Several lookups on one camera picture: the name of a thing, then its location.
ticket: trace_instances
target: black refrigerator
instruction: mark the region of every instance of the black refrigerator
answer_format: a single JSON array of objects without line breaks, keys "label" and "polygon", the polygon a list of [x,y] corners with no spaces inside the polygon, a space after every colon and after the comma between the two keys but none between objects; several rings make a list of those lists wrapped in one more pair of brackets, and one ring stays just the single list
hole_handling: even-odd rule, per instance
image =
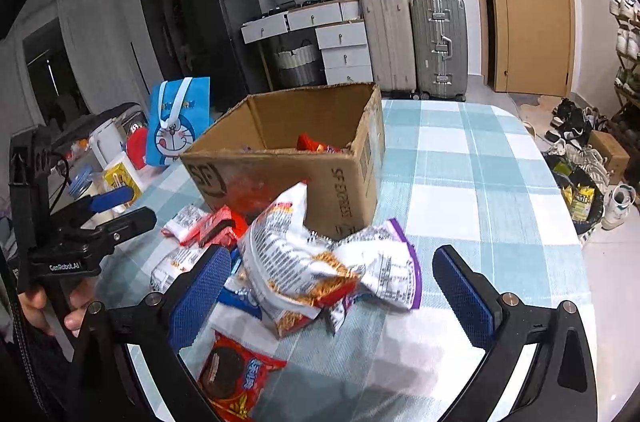
[{"label": "black refrigerator", "polygon": [[258,0],[180,0],[193,76],[209,76],[211,106],[225,112],[247,94],[268,92],[255,44],[242,24],[259,18]]}]

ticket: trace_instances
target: gift bag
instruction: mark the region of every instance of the gift bag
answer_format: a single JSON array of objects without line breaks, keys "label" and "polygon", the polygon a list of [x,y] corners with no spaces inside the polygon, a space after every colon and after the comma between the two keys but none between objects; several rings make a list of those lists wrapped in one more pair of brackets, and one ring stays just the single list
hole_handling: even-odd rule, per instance
[{"label": "gift bag", "polygon": [[171,164],[211,123],[208,77],[188,77],[155,85],[146,136],[146,163]]}]

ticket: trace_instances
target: black trash bag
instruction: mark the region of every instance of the black trash bag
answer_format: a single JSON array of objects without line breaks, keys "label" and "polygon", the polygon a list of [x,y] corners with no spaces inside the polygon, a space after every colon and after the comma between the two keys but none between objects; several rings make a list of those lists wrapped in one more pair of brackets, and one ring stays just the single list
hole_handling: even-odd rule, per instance
[{"label": "black trash bag", "polygon": [[588,186],[592,187],[595,190],[593,196],[593,203],[591,204],[591,210],[589,211],[589,217],[584,222],[575,222],[574,228],[575,232],[578,236],[583,235],[589,229],[591,229],[596,223],[600,221],[602,215],[604,213],[604,195],[596,186],[596,183],[593,179],[587,175],[582,168],[576,167],[574,172],[569,176],[566,176],[561,173],[556,173],[554,168],[558,165],[558,162],[564,161],[569,166],[573,167],[574,165],[570,163],[566,158],[561,157],[560,155],[548,155],[543,153],[543,157],[545,158],[546,165],[549,166],[554,179],[556,180],[556,184],[558,187],[562,189],[563,187],[567,187],[571,185],[574,188],[580,186]]}]

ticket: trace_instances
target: window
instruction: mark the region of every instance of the window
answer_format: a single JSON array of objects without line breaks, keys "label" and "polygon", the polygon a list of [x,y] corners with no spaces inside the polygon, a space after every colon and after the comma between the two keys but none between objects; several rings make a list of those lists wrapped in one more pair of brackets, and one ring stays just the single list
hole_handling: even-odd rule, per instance
[{"label": "window", "polygon": [[23,47],[31,87],[45,123],[63,131],[89,113],[66,56],[58,19],[30,34]]}]

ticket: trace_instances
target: white drawer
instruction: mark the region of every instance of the white drawer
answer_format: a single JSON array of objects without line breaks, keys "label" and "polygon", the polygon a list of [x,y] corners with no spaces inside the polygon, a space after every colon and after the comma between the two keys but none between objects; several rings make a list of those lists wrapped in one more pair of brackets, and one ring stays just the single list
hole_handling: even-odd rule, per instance
[{"label": "white drawer", "polygon": [[286,14],[286,12],[281,12],[243,25],[241,30],[244,42],[251,43],[288,32]]},{"label": "white drawer", "polygon": [[361,18],[359,0],[342,0],[340,2],[340,10],[342,11],[342,20],[344,22]]},{"label": "white drawer", "polygon": [[337,85],[340,83],[370,83],[373,82],[373,74],[370,66],[347,67],[347,68],[326,68],[326,83]]},{"label": "white drawer", "polygon": [[324,68],[371,65],[369,47],[367,45],[327,48],[322,51],[322,60],[324,60]]},{"label": "white drawer", "polygon": [[316,28],[316,37],[321,50],[367,44],[367,32],[365,31],[363,20],[350,24],[318,27]]},{"label": "white drawer", "polygon": [[342,21],[340,4],[318,4],[295,11],[289,11],[289,30],[317,27],[318,25],[335,24]]}]

